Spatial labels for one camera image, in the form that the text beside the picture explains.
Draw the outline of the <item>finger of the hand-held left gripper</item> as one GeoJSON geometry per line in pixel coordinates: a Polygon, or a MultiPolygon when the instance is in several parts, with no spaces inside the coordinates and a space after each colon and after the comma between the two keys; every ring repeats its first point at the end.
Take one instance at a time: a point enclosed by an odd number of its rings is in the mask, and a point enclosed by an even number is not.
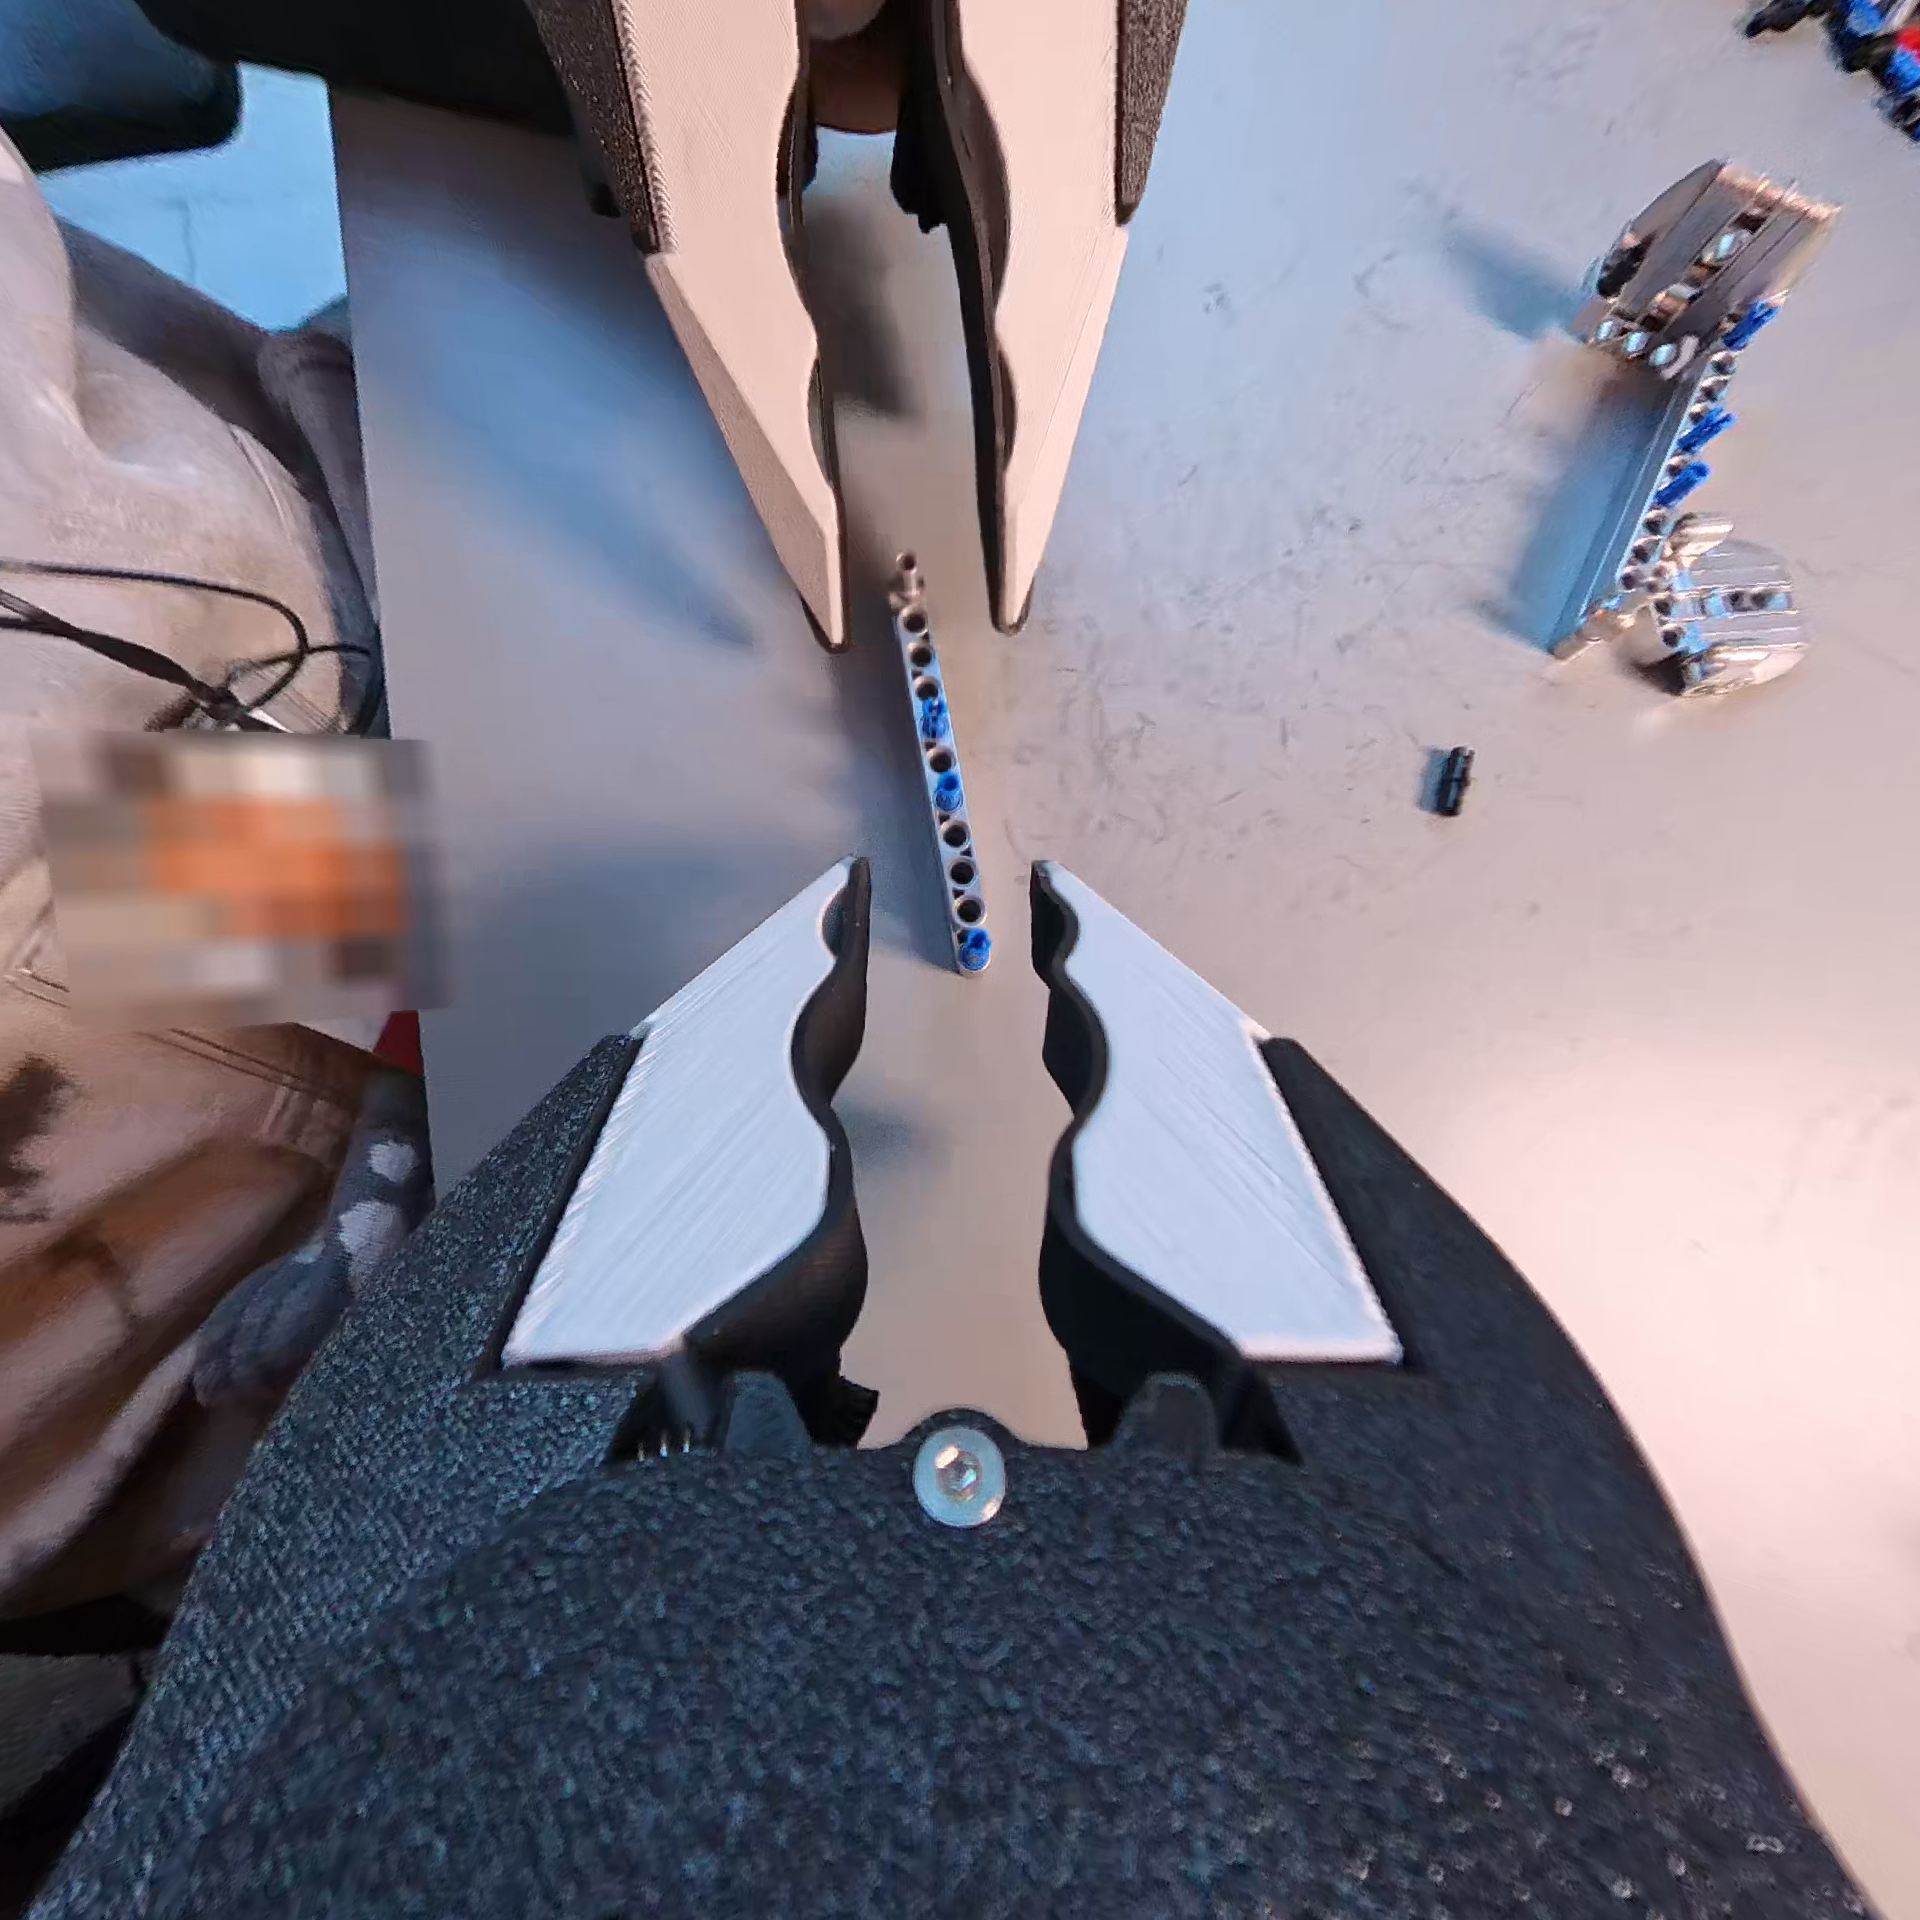
{"type": "Polygon", "coordinates": [[[801,181],[801,8],[625,3],[616,44],[652,194],[647,276],[824,647],[842,649],[847,529],[781,194],[801,181]]]}
{"type": "Polygon", "coordinates": [[[1128,239],[1121,8],[933,10],[933,155],[973,402],[991,613],[1017,634],[1066,491],[1128,239]]]}

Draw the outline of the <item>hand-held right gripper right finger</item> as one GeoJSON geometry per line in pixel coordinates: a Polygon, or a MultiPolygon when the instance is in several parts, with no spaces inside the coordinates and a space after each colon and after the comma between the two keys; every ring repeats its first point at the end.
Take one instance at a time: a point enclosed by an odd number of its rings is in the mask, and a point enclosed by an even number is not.
{"type": "Polygon", "coordinates": [[[1154,1378],[1215,1441],[1289,1447],[1272,1370],[1407,1351],[1269,1059],[1272,1034],[1061,861],[1029,881],[1042,1064],[1067,1103],[1040,1304],[1092,1449],[1154,1378]]]}

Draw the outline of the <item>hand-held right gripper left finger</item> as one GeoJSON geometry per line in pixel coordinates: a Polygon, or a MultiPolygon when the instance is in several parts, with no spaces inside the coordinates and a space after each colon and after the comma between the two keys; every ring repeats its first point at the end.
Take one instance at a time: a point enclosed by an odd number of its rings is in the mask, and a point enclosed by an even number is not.
{"type": "Polygon", "coordinates": [[[831,866],[632,1031],[627,1074],[539,1245],[507,1372],[653,1375],[672,1434],[769,1375],[852,1445],[875,1395],[842,1372],[868,1284],[833,1097],[868,1007],[874,873],[831,866]]]}

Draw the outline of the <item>grey desk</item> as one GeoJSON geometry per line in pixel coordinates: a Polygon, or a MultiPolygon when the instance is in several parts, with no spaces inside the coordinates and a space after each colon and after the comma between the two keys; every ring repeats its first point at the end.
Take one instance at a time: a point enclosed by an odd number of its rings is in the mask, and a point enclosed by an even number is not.
{"type": "Polygon", "coordinates": [[[1057,858],[1547,1298],[1815,1812],[1915,1916],[1915,149],[1741,12],[1194,5],[1016,637],[946,240],[882,144],[826,135],[842,656],[567,144],[345,95],[331,130],[392,706],[451,891],[441,1179],[861,852],[871,1441],[952,1403],[1075,1441],[1036,1292],[1057,858]],[[1680,701],[1546,644],[1634,437],[1567,316],[1708,159],[1843,213],[1713,450],[1813,644],[1680,701]]]}

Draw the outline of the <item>black ribbed cloth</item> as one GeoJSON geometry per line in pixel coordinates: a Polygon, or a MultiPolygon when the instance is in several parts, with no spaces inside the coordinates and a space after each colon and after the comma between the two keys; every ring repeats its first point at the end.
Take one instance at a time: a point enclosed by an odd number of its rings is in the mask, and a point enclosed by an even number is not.
{"type": "Polygon", "coordinates": [[[143,3],[171,42],[336,90],[565,130],[567,96],[521,3],[143,3]]]}

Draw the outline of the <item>dark blue chair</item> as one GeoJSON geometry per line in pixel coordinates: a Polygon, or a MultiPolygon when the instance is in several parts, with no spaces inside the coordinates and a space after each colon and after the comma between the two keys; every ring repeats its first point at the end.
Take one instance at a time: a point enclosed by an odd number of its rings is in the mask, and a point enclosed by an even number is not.
{"type": "Polygon", "coordinates": [[[135,3],[2,3],[2,127],[37,175],[216,149],[240,119],[236,66],[135,3]]]}

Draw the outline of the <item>long grey beam panel assembly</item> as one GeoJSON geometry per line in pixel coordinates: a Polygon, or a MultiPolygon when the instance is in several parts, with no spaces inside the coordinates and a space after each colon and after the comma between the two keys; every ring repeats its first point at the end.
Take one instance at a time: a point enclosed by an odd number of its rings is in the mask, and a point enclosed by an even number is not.
{"type": "Polygon", "coordinates": [[[1700,501],[1713,448],[1737,424],[1744,353],[1780,319],[1840,207],[1730,161],[1708,161],[1631,220],[1592,280],[1576,338],[1634,405],[1633,452],[1577,569],[1553,656],[1633,641],[1657,668],[1648,599],[1673,524],[1700,501]]]}

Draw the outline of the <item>silver curved toy panel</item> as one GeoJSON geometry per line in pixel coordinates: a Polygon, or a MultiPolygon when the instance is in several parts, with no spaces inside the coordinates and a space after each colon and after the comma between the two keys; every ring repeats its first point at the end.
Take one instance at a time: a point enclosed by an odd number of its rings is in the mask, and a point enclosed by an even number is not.
{"type": "Polygon", "coordinates": [[[1680,700],[1713,700],[1784,679],[1808,653],[1808,621],[1786,560],[1725,516],[1682,514],[1648,599],[1656,663],[1680,700]]]}

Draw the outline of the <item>pile of colourful toy pieces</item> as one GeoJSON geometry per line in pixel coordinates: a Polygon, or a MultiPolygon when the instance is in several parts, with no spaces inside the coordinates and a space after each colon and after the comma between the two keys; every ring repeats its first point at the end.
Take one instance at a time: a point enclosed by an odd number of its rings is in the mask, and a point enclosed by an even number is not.
{"type": "Polygon", "coordinates": [[[1741,27],[1746,40],[1786,35],[1815,20],[1835,65],[1865,74],[1880,91],[1883,119],[1919,141],[1919,5],[1915,3],[1764,3],[1741,27]]]}

